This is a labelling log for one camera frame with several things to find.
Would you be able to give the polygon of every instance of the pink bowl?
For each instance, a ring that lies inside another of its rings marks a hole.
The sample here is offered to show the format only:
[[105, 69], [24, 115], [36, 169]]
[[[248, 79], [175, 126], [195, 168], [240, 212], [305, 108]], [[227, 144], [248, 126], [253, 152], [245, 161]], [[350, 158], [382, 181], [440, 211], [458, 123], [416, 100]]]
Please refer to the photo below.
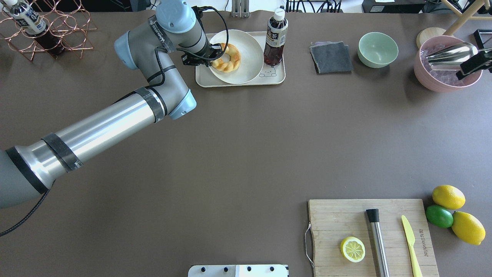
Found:
[[461, 39], [455, 38], [454, 36], [439, 35], [429, 38], [426, 42], [422, 44], [422, 46], [419, 49], [419, 52], [415, 56], [415, 64], [413, 67], [413, 71], [415, 73], [415, 76], [417, 77], [417, 80], [419, 80], [419, 82], [424, 87], [436, 92], [452, 92], [452, 91], [460, 90], [462, 88], [469, 87], [480, 79], [480, 77], [482, 76], [482, 70], [475, 72], [464, 78], [462, 80], [463, 84], [460, 86], [449, 85], [434, 78], [434, 76], [432, 76], [429, 73], [429, 71], [424, 67], [424, 64], [422, 63], [421, 60], [421, 55], [423, 50], [432, 49], [439, 44], [442, 44], [445, 47], [449, 47], [458, 44], [460, 42], [463, 41]]

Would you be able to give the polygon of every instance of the folded napkin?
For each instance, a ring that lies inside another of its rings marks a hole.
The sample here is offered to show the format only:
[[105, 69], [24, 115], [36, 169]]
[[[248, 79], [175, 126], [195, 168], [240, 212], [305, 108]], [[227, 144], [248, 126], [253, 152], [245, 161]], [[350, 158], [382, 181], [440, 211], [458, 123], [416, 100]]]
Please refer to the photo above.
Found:
[[348, 45], [339, 42], [316, 42], [309, 47], [318, 74], [352, 71]]

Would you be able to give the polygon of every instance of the dark liquid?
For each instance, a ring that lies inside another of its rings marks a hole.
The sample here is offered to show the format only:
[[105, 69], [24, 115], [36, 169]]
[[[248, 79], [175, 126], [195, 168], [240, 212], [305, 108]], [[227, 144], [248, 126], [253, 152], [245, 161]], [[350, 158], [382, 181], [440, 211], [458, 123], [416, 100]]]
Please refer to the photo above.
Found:
[[[287, 20], [284, 19], [283, 21], [277, 21], [272, 17], [270, 18], [269, 24], [272, 25], [272, 28], [282, 29], [287, 24]], [[269, 66], [278, 65], [282, 61], [283, 47], [284, 45], [280, 47], [271, 47], [268, 45], [268, 43], [265, 43], [265, 51], [263, 52], [265, 63]]]
[[46, 52], [51, 55], [57, 56], [65, 51], [65, 48], [62, 45], [62, 39], [60, 37], [54, 36], [49, 30], [48, 26], [46, 26], [46, 30], [42, 35], [36, 35], [33, 39], [44, 49]]

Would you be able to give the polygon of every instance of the black device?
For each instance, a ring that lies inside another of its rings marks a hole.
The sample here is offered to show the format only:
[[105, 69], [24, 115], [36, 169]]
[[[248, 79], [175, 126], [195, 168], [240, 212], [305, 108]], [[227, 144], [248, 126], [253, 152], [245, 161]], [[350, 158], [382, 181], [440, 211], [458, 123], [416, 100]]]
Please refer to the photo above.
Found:
[[419, 13], [426, 2], [424, 0], [364, 0], [364, 13]]

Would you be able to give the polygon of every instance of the soda bottle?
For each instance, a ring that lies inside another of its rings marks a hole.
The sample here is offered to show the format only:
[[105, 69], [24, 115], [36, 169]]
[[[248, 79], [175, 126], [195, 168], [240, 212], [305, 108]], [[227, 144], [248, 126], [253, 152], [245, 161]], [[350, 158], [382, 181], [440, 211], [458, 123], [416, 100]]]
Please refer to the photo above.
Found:
[[287, 25], [285, 10], [276, 9], [268, 21], [265, 51], [263, 52], [265, 63], [269, 66], [278, 65], [282, 61]]
[[65, 48], [62, 39], [54, 36], [46, 21], [24, 0], [3, 0], [4, 11], [15, 19], [28, 37], [32, 37], [51, 55], [61, 54]]

